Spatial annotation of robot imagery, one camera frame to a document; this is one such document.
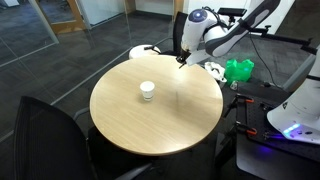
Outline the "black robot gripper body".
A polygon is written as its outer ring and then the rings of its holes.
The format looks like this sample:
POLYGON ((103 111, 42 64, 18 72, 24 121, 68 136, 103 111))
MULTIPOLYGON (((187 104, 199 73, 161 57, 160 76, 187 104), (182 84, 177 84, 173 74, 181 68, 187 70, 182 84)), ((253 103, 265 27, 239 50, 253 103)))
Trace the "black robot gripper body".
POLYGON ((176 57, 176 61, 180 64, 185 64, 190 55, 191 53, 189 50, 181 50, 180 54, 176 57))

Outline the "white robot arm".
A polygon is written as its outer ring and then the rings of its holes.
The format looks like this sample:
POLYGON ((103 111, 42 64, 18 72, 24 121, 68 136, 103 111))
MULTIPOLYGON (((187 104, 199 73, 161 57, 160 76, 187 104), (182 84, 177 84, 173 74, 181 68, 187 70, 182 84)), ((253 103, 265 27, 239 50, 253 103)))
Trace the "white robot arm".
MULTIPOLYGON (((226 22, 229 11, 218 13, 195 9, 187 17, 182 33, 181 55, 177 61, 192 66, 209 56, 221 57, 246 34, 268 35, 259 24, 270 16, 280 0, 251 0, 249 9, 237 20, 226 22)), ((302 49, 316 56, 303 83, 288 99, 267 113, 267 120, 286 139, 320 144, 320 50, 302 41, 302 49)))

